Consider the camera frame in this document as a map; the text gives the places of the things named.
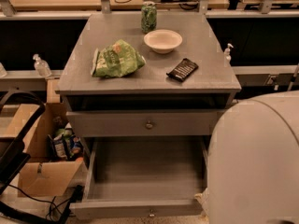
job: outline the snack bag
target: snack bag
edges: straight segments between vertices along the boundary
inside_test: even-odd
[[[93,77],[124,77],[145,65],[144,58],[123,40],[99,51],[93,56]]]

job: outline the bowl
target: bowl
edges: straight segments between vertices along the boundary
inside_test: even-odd
[[[144,36],[144,42],[154,51],[167,54],[177,48],[181,42],[180,34],[171,30],[155,30]]]

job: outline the cardboard box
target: cardboard box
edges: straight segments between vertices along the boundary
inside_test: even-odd
[[[16,136],[23,124],[37,105],[20,105],[15,116],[7,127],[6,135]],[[36,121],[23,141],[24,152],[31,155],[31,159],[21,169],[18,187],[30,196],[62,196],[74,174],[82,165],[82,161],[51,161],[48,134],[53,135],[54,118],[60,116],[64,123],[66,109],[63,104],[46,103],[45,113]]]

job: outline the open drawer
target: open drawer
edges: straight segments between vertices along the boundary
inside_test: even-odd
[[[79,219],[199,215],[206,188],[199,136],[98,138]]]

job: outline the drawer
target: drawer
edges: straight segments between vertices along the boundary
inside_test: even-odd
[[[109,137],[93,145],[79,219],[199,215],[206,188],[200,137]]]
[[[220,110],[203,112],[68,112],[75,134],[80,137],[210,135]]]

